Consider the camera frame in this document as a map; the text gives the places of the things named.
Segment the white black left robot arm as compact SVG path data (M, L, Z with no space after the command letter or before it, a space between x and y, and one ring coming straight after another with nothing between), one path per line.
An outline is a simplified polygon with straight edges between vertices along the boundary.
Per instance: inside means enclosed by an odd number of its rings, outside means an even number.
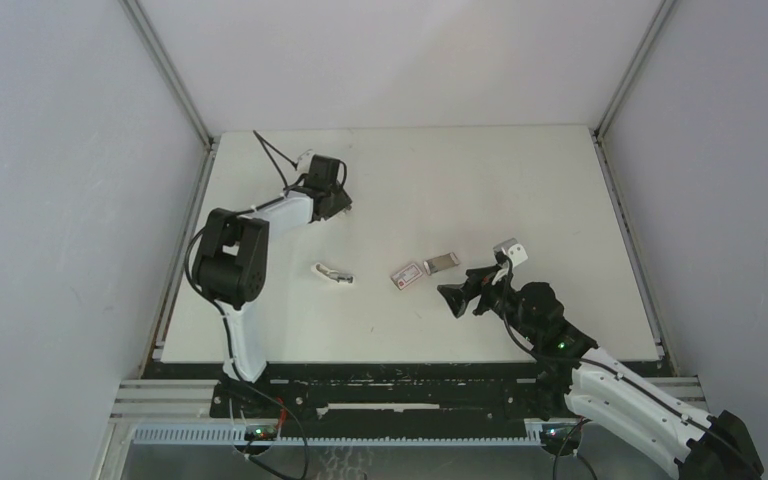
M242 381L234 404L250 417L271 407L271 388L257 379L267 365L253 310L265 287L269 246L282 234L351 209L344 161L314 155L308 171L276 198L244 210L211 210L186 254L185 277L214 306L226 332L223 371Z

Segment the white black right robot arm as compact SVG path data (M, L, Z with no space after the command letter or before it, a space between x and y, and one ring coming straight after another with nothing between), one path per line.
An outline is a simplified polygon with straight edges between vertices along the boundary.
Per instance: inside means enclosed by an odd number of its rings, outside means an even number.
M644 454L673 479L759 479L764 466L746 424L670 395L613 358L565 317L546 282L512 286L503 266L470 269L461 284L438 286L455 317L491 312L541 369L532 404L541 416L568 411Z

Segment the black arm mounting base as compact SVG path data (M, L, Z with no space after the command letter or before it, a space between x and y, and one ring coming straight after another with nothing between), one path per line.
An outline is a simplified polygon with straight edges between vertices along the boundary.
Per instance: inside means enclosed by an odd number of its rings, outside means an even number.
M276 419L306 436L453 437L514 434L526 421L573 419L565 407L543 417L533 407L533 362L449 364L270 364L253 387L220 364L151 363L145 380L216 380L213 418Z

